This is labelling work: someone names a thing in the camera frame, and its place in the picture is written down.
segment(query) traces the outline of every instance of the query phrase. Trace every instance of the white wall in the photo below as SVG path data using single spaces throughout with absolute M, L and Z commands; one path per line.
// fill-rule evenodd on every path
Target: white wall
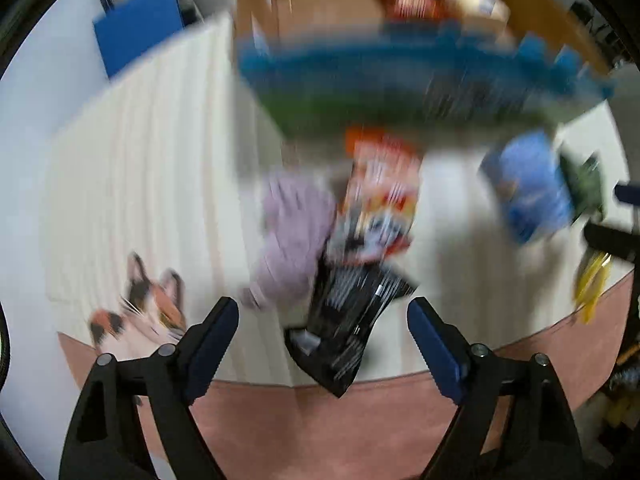
M 57 0 L 0 79 L 0 301 L 12 350 L 0 410 L 47 479 L 58 477 L 78 389 L 44 293 L 38 211 L 49 140 L 108 84 L 92 27 L 101 14 L 99 0 Z

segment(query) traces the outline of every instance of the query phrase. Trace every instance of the black snack bag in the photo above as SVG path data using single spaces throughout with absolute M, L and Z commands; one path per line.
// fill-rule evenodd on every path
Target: black snack bag
M 341 397 L 380 314 L 414 290 L 385 264 L 330 266 L 321 260 L 306 326 L 285 330 L 287 350 L 304 372 Z

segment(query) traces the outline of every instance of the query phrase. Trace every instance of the chip bag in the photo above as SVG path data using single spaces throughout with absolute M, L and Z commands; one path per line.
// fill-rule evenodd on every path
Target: chip bag
M 571 197 L 542 130 L 527 132 L 491 150 L 480 169 L 493 186 L 518 243 L 571 225 Z
M 326 247 L 332 264 L 361 265 L 405 250 L 422 159 L 381 130 L 347 131 L 353 170 Z
M 287 328 L 285 346 L 302 371 L 341 397 L 360 369 L 378 317 L 414 290 L 387 264 L 329 266 L 321 259 L 306 325 Z

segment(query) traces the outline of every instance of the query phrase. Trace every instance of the screw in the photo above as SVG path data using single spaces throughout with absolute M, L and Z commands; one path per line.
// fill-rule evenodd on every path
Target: screw
M 165 343 L 158 349 L 158 353 L 162 357 L 167 357 L 174 352 L 175 352 L 175 345 L 172 345 L 171 343 Z
M 547 366 L 551 362 L 546 354 L 536 354 L 535 360 L 540 366 Z
M 471 345 L 471 353 L 477 357 L 487 357 L 489 355 L 489 349 L 482 343 L 475 343 Z
M 111 362 L 113 356 L 111 354 L 100 354 L 95 362 L 98 363 L 98 366 L 108 365 Z

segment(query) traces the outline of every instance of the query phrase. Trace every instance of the orange and white package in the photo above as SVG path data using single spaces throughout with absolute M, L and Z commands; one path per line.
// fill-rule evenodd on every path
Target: orange and white package
M 353 169 L 327 243 L 327 260 L 366 264 L 405 250 L 422 159 L 381 130 L 348 130 L 347 151 L 353 156 Z

